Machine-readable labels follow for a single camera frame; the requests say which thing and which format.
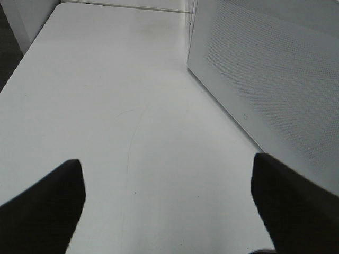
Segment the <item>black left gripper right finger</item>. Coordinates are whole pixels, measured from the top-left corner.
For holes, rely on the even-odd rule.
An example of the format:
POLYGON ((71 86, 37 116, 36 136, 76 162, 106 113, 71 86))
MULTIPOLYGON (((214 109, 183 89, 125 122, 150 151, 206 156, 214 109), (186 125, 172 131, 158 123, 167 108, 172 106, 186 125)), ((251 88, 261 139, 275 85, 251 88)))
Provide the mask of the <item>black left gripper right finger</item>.
POLYGON ((338 196, 268 153, 254 156, 251 195, 274 245, 259 253, 338 253, 338 196))

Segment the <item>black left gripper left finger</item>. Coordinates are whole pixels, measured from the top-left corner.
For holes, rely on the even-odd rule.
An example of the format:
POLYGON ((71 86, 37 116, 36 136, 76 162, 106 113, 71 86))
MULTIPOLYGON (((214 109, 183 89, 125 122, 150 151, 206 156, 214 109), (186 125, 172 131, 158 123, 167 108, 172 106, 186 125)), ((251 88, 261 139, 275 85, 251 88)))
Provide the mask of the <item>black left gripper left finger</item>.
POLYGON ((65 253, 85 199, 81 163, 67 160, 1 205, 1 253, 65 253))

